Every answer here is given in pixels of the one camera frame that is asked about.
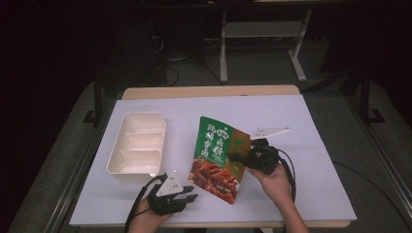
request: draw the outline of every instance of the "black cable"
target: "black cable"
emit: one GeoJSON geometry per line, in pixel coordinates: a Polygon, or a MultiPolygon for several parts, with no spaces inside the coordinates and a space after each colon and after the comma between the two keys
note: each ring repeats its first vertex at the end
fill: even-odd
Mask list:
{"type": "Polygon", "coordinates": [[[146,192],[146,190],[148,189],[148,187],[149,187],[153,182],[155,182],[155,181],[157,181],[157,180],[158,180],[158,176],[157,176],[157,177],[154,177],[153,179],[151,179],[151,180],[150,180],[148,183],[146,183],[146,185],[144,185],[144,186],[142,187],[142,189],[140,190],[139,195],[137,195],[137,198],[136,198],[136,200],[134,201],[133,206],[131,207],[131,210],[130,210],[130,212],[129,212],[129,214],[128,214],[126,223],[124,224],[124,233],[127,233],[127,232],[128,232],[128,230],[129,230],[129,225],[130,225],[131,220],[132,220],[134,217],[136,217],[136,216],[138,216],[138,215],[140,215],[140,214],[143,213],[143,212],[141,212],[141,213],[138,213],[137,215],[134,214],[134,212],[136,211],[136,208],[137,208],[137,206],[139,205],[140,201],[142,201],[143,195],[145,195],[145,192],[146,192]]]}
{"type": "Polygon", "coordinates": [[[409,232],[412,232],[412,228],[411,226],[409,226],[408,221],[406,220],[406,218],[402,215],[402,213],[400,212],[400,210],[397,208],[396,204],[394,203],[394,201],[391,199],[391,197],[382,189],[380,188],[376,183],[374,183],[372,180],[370,180],[369,178],[367,178],[366,176],[364,176],[363,174],[361,174],[360,172],[358,172],[357,170],[348,167],[342,163],[339,162],[335,162],[332,161],[333,164],[336,164],[338,166],[341,166],[353,173],[355,173],[356,175],[358,175],[359,177],[361,177],[362,179],[364,179],[365,181],[367,181],[369,184],[371,184],[372,186],[374,186],[382,195],[384,195],[384,197],[388,200],[388,202],[394,207],[396,213],[399,215],[399,217],[402,219],[403,223],[405,224],[406,228],[408,228],[409,232]]]}
{"type": "Polygon", "coordinates": [[[174,71],[174,72],[176,73],[176,80],[175,80],[173,83],[170,83],[170,82],[169,82],[169,80],[167,79],[167,75],[166,75],[166,74],[163,74],[163,75],[164,75],[164,80],[165,80],[167,86],[173,86],[173,85],[175,85],[175,84],[178,82],[179,78],[180,78],[179,72],[178,72],[177,70],[173,69],[172,67],[169,67],[169,66],[165,66],[164,69],[169,69],[169,70],[172,70],[172,71],[174,71]]]}
{"type": "Polygon", "coordinates": [[[201,67],[205,68],[206,70],[208,70],[213,75],[213,77],[218,81],[218,83],[220,85],[224,85],[224,83],[221,82],[221,80],[218,78],[218,76],[215,75],[215,72],[213,72],[209,67],[207,67],[204,64],[197,63],[197,62],[194,62],[194,61],[187,62],[186,60],[185,61],[180,61],[180,62],[175,62],[175,63],[171,64],[171,66],[179,66],[179,65],[198,65],[198,66],[201,66],[201,67]]]}
{"type": "Polygon", "coordinates": [[[288,154],[285,153],[283,150],[279,150],[279,149],[278,149],[278,151],[280,151],[282,154],[284,154],[284,155],[288,158],[289,162],[291,163],[292,173],[293,173],[293,179],[294,179],[294,181],[296,182],[296,174],[294,173],[294,166],[293,166],[293,163],[292,163],[291,158],[290,158],[290,157],[288,156],[288,154]]]}

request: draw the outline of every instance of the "green food package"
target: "green food package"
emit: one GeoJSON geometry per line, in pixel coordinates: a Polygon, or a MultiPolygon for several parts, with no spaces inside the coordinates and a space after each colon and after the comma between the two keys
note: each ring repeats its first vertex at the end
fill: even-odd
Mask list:
{"type": "Polygon", "coordinates": [[[227,159],[230,153],[247,156],[250,135],[218,120],[202,116],[188,180],[233,204],[245,168],[227,159]]]}

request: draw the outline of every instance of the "white table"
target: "white table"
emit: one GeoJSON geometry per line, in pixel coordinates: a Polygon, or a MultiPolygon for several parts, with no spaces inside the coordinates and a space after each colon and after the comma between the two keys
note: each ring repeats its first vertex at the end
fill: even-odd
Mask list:
{"type": "MultiPolygon", "coordinates": [[[[114,108],[70,224],[124,225],[141,184],[121,183],[107,170],[123,116],[129,112],[160,112],[167,123],[162,170],[176,170],[183,185],[193,158],[199,119],[211,117],[253,133],[258,127],[289,127],[291,131],[268,139],[292,159],[296,172],[296,206],[309,227],[345,227],[357,217],[314,125],[303,97],[290,86],[174,87],[126,91],[114,108]],[[133,100],[133,93],[138,96],[133,100]],[[257,94],[256,96],[218,96],[257,94]]],[[[280,212],[245,173],[235,203],[196,187],[199,196],[163,227],[280,227],[280,212]]]]}

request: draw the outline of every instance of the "metal stand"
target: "metal stand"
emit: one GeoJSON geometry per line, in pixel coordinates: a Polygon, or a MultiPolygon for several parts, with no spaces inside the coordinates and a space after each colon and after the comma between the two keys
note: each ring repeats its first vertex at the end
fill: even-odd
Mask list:
{"type": "Polygon", "coordinates": [[[251,38],[251,37],[296,37],[297,42],[293,50],[289,51],[291,62],[300,82],[305,82],[306,77],[300,62],[297,59],[312,9],[306,10],[303,20],[296,21],[249,21],[249,22],[227,22],[226,12],[222,18],[222,47],[220,56],[221,82],[227,83],[226,64],[226,38],[251,38]]]}

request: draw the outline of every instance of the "hand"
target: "hand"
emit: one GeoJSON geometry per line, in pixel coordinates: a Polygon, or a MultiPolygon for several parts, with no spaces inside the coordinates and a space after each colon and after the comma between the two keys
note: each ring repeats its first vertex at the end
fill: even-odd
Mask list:
{"type": "Polygon", "coordinates": [[[270,175],[251,168],[246,170],[259,180],[266,195],[279,209],[289,233],[309,232],[292,200],[290,183],[282,164],[279,163],[270,175]]]}
{"type": "Polygon", "coordinates": [[[142,213],[136,216],[131,222],[129,227],[129,233],[152,233],[156,232],[158,227],[167,219],[173,216],[173,214],[166,216],[158,216],[152,210],[148,210],[149,201],[144,198],[139,206],[136,208],[136,214],[142,213]]]}
{"type": "Polygon", "coordinates": [[[288,176],[282,164],[279,163],[270,175],[251,168],[246,168],[246,170],[259,180],[263,191],[278,209],[293,202],[288,176]]]}

